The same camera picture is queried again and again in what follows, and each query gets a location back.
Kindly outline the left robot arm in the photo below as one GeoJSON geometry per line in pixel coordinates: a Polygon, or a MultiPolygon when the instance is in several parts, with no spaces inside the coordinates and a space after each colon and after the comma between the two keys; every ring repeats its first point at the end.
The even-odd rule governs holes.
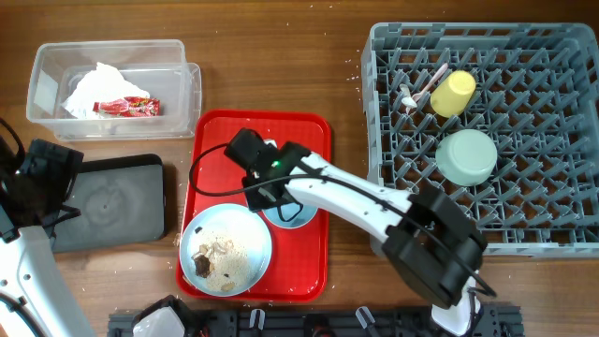
{"type": "Polygon", "coordinates": [[[9,336],[94,336],[95,331],[59,272],[55,227],[80,216],[66,204],[83,153],[47,142],[25,149],[1,126],[1,328],[9,336]]]}

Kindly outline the green bowl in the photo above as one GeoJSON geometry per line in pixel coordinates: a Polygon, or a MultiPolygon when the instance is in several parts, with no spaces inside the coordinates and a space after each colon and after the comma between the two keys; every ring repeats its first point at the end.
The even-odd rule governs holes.
{"type": "Polygon", "coordinates": [[[475,129],[464,129],[440,141],[435,161],[443,176],[460,186],[483,183],[497,163],[497,148],[492,139],[475,129]]]}

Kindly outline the white napkin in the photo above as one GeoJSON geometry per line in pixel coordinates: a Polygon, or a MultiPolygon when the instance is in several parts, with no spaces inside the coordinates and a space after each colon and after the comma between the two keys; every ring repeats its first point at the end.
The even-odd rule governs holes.
{"type": "Polygon", "coordinates": [[[61,104],[77,119],[98,120],[117,118],[93,112],[95,102],[110,102],[126,96],[151,97],[150,93],[126,80],[114,66],[97,63],[95,70],[85,74],[72,94],[61,104]]]}

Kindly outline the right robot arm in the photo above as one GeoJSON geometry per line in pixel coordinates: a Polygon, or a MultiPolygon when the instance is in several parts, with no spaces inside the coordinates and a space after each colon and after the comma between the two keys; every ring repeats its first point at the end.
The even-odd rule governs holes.
{"type": "Polygon", "coordinates": [[[332,166],[293,142],[281,149],[262,140],[233,145],[228,156],[246,175],[251,208],[298,203],[333,213],[381,243],[403,281],[427,300],[433,321],[456,336],[472,333],[480,305],[475,292],[486,240],[439,189],[390,189],[332,166]]]}

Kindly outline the light blue plate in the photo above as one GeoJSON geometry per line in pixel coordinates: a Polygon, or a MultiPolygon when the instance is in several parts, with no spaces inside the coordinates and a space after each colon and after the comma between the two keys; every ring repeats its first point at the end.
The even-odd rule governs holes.
{"type": "Polygon", "coordinates": [[[232,203],[211,206],[196,215],[183,231],[179,244],[179,261],[184,282],[204,294],[217,298],[232,298],[255,286],[266,273],[271,256],[272,238],[265,222],[246,207],[232,203]],[[247,283],[239,290],[211,292],[205,287],[205,283],[195,275],[192,245],[197,243],[195,232],[203,228],[222,228],[235,233],[245,241],[250,271],[247,283]]]}

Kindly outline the food scraps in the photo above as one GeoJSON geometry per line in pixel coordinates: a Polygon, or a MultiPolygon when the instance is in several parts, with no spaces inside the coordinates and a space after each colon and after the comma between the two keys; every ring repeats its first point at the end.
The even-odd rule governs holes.
{"type": "Polygon", "coordinates": [[[195,232],[192,261],[195,275],[211,292],[239,290],[249,278],[246,243],[235,233],[222,228],[195,232]]]}

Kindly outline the light blue small bowl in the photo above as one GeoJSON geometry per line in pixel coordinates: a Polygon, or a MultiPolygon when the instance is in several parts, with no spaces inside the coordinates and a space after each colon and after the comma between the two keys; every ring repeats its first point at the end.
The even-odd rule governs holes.
{"type": "Polygon", "coordinates": [[[318,209],[298,203],[263,210],[265,218],[273,225],[283,229],[295,229],[307,225],[313,220],[318,209]]]}

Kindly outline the white plastic fork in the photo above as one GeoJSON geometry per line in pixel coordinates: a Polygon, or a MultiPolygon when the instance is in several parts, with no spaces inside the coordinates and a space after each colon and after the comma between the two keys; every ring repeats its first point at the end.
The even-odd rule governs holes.
{"type": "Polygon", "coordinates": [[[404,84],[404,83],[400,84],[399,89],[402,93],[402,104],[405,107],[405,112],[409,113],[411,109],[414,109],[417,107],[417,103],[412,98],[409,87],[406,84],[404,84]]]}

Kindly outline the red snack wrapper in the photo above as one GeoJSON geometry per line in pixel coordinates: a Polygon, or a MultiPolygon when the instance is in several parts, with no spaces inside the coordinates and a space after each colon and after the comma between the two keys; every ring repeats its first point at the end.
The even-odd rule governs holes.
{"type": "Polygon", "coordinates": [[[93,112],[116,117],[154,117],[160,112],[156,98],[126,96],[110,102],[95,102],[93,112]]]}

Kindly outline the yellow plastic cup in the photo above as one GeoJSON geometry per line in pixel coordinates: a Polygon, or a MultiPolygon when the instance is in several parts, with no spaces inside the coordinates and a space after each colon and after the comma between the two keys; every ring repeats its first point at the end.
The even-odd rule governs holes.
{"type": "Polygon", "coordinates": [[[452,72],[431,94],[431,107],[444,118],[463,113],[475,92],[474,76],[466,71],[452,72]]]}

